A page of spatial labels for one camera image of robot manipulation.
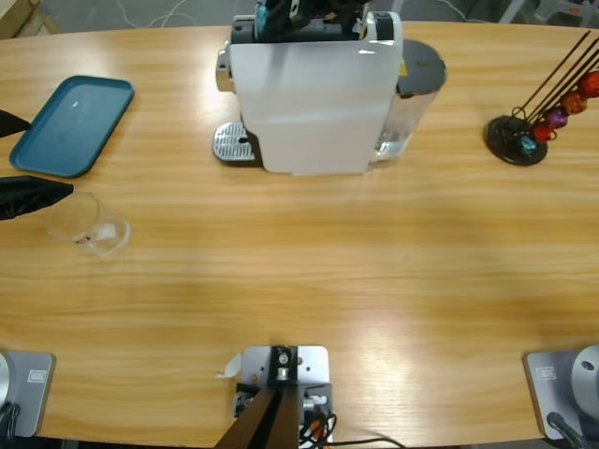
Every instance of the black cable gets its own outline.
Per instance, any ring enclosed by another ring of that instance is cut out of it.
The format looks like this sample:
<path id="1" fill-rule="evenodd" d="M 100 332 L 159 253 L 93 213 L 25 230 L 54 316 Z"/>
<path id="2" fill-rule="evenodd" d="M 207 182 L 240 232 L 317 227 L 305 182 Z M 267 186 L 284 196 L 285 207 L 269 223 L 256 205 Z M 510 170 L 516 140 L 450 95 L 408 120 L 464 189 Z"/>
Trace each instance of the black cable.
<path id="1" fill-rule="evenodd" d="M 476 5 L 478 5 L 480 3 L 480 0 L 474 0 L 470 6 L 468 7 L 468 10 L 466 11 L 466 20 L 470 19 L 470 14 L 472 14 L 472 11 L 475 10 Z"/>
<path id="2" fill-rule="evenodd" d="M 369 442 L 390 442 L 391 444 L 394 444 L 396 447 L 399 447 L 400 449 L 406 449 L 406 447 L 403 444 L 401 444 L 400 442 L 396 442 L 395 440 L 388 437 L 369 438 L 367 440 L 353 440 L 348 442 L 317 442 L 310 449 L 315 449 L 317 447 L 324 446 L 353 446 L 356 444 L 368 444 Z"/>

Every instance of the glass cup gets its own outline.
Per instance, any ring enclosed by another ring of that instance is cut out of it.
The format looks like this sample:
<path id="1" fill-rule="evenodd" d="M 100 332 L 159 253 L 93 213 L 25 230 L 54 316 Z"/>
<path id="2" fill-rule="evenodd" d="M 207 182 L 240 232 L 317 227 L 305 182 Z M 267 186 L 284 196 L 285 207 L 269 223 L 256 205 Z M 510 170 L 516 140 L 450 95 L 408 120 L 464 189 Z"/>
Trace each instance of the glass cup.
<path id="1" fill-rule="evenodd" d="M 107 210 L 92 194 L 77 192 L 48 208 L 46 229 L 57 240 L 100 255 L 123 248 L 131 235 L 126 219 Z"/>

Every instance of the blue tray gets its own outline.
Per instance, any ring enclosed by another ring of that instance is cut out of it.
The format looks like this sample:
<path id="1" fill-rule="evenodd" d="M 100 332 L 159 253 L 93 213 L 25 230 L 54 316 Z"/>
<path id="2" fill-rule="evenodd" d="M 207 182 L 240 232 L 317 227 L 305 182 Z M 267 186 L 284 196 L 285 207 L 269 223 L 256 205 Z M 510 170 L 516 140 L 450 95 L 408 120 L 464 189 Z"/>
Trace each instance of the blue tray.
<path id="1" fill-rule="evenodd" d="M 124 80 L 67 78 L 10 153 L 21 170 L 75 178 L 86 173 L 133 98 Z"/>

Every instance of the floor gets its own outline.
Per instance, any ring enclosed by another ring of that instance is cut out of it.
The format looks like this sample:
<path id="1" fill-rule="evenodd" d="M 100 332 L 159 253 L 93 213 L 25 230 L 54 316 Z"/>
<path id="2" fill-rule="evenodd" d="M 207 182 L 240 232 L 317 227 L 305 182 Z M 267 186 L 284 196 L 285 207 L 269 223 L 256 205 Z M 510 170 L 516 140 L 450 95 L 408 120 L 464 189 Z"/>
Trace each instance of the floor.
<path id="1" fill-rule="evenodd" d="M 65 33 L 161 26 L 178 0 L 43 0 L 42 6 Z M 388 9 L 392 0 L 373 0 L 373 8 Z M 452 0 L 466 12 L 476 3 L 471 18 L 497 22 L 509 0 Z M 236 14 L 251 14 L 256 0 L 186 0 L 165 26 L 228 25 Z M 453 21 L 462 18 L 438 0 L 403 0 L 407 21 Z"/>

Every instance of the cable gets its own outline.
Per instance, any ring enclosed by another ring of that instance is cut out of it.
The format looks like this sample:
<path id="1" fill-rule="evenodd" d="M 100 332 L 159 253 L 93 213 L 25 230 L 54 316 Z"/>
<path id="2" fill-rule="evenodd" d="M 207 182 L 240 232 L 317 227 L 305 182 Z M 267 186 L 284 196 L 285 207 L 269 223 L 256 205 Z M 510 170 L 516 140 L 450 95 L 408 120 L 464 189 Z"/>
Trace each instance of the cable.
<path id="1" fill-rule="evenodd" d="M 453 12 L 458 14 L 464 22 L 466 22 L 468 20 L 466 15 L 463 12 L 461 12 L 459 9 L 457 9 L 456 6 L 453 3 L 451 3 L 449 0 L 435 0 L 435 1 L 446 4 L 449 8 L 451 8 L 451 10 Z"/>
<path id="2" fill-rule="evenodd" d="M 393 2 L 393 10 L 396 12 L 402 12 L 403 6 L 410 0 L 395 0 Z M 477 23 L 490 23 L 487 21 L 480 21 L 479 19 L 468 19 L 468 15 L 469 14 L 464 14 L 463 12 L 461 12 L 460 9 L 458 9 L 453 3 L 451 3 L 449 0 L 435 0 L 435 2 L 439 2 L 439 3 L 443 3 L 444 5 L 446 5 L 447 7 L 449 7 L 453 12 L 455 12 L 456 14 L 458 14 L 460 16 L 460 18 L 464 21 L 464 22 L 477 22 Z"/>
<path id="3" fill-rule="evenodd" d="M 175 11 L 183 4 L 187 2 L 187 0 L 181 0 L 179 3 L 177 3 L 174 7 L 172 7 L 172 10 L 170 11 L 169 14 L 167 14 L 167 17 L 165 18 L 165 21 L 162 22 L 162 25 L 160 25 L 160 28 L 164 28 L 165 25 L 167 24 L 168 20 L 174 15 Z"/>
<path id="4" fill-rule="evenodd" d="M 466 11 L 466 18 L 470 17 L 470 14 L 472 14 L 472 11 L 475 10 L 476 5 L 478 5 L 480 3 L 480 0 L 474 0 L 474 2 L 472 2 L 472 4 L 468 7 L 468 10 Z"/>
<path id="5" fill-rule="evenodd" d="M 177 3 L 174 8 L 165 15 L 162 15 L 160 17 L 156 17 L 155 19 L 153 19 L 150 23 L 148 23 L 147 25 L 143 26 L 143 25 L 138 25 L 136 23 L 134 23 L 131 19 L 129 19 L 129 16 L 127 14 L 127 10 L 125 9 L 123 3 L 121 2 L 121 0 L 115 0 L 116 5 L 119 7 L 119 9 L 122 12 L 123 15 L 123 21 L 129 25 L 131 28 L 152 28 L 157 22 L 159 21 L 163 21 L 162 24 L 160 25 L 160 28 L 164 28 L 167 24 L 167 22 L 170 20 L 171 17 L 185 17 L 188 21 L 190 21 L 192 23 L 193 26 L 197 26 L 196 20 L 191 17 L 188 14 L 183 14 L 181 12 L 175 12 L 183 3 L 185 3 L 187 0 L 181 0 L 179 3 Z"/>

